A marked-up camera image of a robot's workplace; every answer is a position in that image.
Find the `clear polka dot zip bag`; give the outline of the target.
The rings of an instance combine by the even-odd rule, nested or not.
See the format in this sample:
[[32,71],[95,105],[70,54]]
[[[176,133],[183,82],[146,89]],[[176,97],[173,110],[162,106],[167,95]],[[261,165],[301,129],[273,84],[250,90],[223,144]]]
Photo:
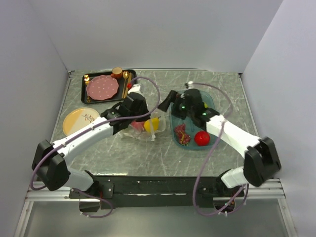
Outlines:
[[119,132],[121,137],[129,137],[142,141],[155,141],[158,134],[166,129],[165,113],[158,110],[142,122],[134,121],[127,129]]

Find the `red grape bunch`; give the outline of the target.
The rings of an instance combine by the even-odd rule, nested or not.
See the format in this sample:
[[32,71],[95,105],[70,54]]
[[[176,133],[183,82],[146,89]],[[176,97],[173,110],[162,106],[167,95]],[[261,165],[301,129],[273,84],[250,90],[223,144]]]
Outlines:
[[188,146],[191,141],[191,137],[185,132],[186,125],[180,124],[174,128],[174,133],[178,139],[178,143],[182,146]]

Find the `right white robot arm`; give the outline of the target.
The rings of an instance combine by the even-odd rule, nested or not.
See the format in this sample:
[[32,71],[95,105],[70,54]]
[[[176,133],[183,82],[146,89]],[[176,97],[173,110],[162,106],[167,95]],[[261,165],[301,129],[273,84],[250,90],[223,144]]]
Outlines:
[[198,89],[187,89],[183,93],[171,90],[158,109],[166,112],[171,109],[173,116],[179,119],[189,118],[195,126],[217,136],[234,148],[244,158],[242,167],[230,169],[219,176],[216,191],[227,197],[236,186],[251,184],[261,186],[281,170],[274,141],[260,138],[225,119],[218,111],[206,108]]

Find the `red apple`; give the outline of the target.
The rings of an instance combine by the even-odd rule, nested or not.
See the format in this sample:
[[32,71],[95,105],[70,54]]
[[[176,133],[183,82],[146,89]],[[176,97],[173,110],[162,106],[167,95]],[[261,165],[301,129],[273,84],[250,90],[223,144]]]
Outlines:
[[199,131],[194,137],[195,143],[199,146],[207,146],[210,143],[210,135],[205,131]]
[[132,128],[136,131],[136,132],[143,132],[144,131],[144,121],[141,121],[141,122],[137,122],[137,121],[134,121],[131,126]]

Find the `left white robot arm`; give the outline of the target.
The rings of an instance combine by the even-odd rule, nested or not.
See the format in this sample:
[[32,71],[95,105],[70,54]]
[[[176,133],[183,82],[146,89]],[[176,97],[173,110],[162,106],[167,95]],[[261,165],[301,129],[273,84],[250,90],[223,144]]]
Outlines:
[[40,142],[32,170],[50,191],[67,186],[79,189],[86,198],[93,198],[98,193],[98,186],[90,172],[69,167],[74,158],[95,143],[126,129],[134,120],[148,117],[145,97],[139,92],[131,92],[123,102],[107,109],[94,122],[72,135],[54,143]]

